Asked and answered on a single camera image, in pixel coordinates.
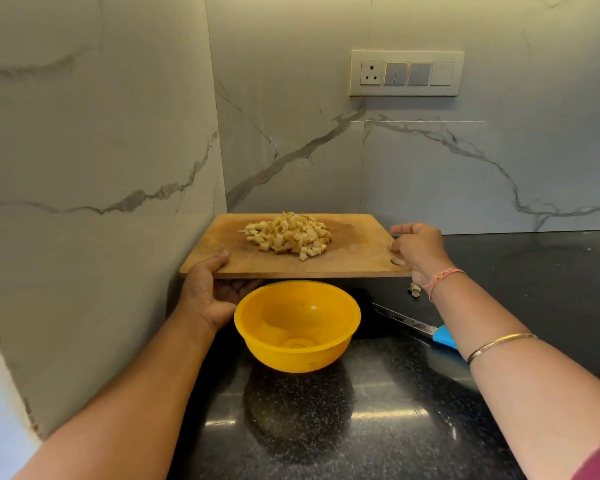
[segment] person's left hand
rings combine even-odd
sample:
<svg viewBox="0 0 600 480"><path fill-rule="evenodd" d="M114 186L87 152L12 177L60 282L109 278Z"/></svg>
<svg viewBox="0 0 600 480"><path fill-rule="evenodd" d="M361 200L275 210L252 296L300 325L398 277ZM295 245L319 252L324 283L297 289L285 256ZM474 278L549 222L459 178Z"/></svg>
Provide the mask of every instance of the person's left hand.
<svg viewBox="0 0 600 480"><path fill-rule="evenodd" d="M187 275L177 308L202 318L213 333L231 320L236 305L262 280L214 280L213 273L229 262L229 251L193 266Z"/></svg>

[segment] yellow bowl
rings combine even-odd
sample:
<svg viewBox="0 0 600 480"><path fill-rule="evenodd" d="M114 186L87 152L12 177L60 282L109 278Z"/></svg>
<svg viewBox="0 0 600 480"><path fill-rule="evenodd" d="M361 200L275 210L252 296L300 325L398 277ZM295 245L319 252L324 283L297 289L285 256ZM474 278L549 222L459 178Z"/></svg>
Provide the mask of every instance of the yellow bowl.
<svg viewBox="0 0 600 480"><path fill-rule="evenodd" d="M283 372L317 371L336 361L359 325L360 307L350 295L314 281L263 286L235 311L251 353Z"/></svg>

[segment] white electrical switch panel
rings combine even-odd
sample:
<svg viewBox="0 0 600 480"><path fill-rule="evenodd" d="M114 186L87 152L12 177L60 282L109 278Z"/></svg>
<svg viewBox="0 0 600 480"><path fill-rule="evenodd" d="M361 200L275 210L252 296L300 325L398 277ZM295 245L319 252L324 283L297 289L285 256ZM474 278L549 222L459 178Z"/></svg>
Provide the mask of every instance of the white electrical switch panel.
<svg viewBox="0 0 600 480"><path fill-rule="evenodd" d="M350 96L457 96L464 52L353 50Z"/></svg>

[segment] blue knife handle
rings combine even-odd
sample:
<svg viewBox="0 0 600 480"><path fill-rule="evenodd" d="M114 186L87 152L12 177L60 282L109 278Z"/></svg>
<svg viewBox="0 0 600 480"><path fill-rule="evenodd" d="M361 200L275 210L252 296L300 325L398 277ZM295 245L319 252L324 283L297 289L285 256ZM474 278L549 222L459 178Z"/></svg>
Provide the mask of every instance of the blue knife handle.
<svg viewBox="0 0 600 480"><path fill-rule="evenodd" d="M451 332L449 332L449 329L446 325L442 325L436 330L436 332L433 334L433 341L458 350L458 347L456 347L456 343L454 342L454 338L451 336Z"/></svg>

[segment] forearm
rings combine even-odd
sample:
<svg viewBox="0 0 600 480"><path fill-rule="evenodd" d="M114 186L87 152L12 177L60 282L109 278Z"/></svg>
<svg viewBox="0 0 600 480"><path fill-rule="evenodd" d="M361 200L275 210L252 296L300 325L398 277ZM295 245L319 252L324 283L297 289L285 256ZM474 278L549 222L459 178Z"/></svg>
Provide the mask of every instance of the forearm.
<svg viewBox="0 0 600 480"><path fill-rule="evenodd" d="M165 478L213 338L206 322L176 309L135 361L58 429L15 480Z"/></svg>
<svg viewBox="0 0 600 480"><path fill-rule="evenodd" d="M441 281L433 300L465 358L499 337L527 331L462 274ZM529 479L571 478L600 447L600 380L552 346L535 339L504 343L471 367Z"/></svg>

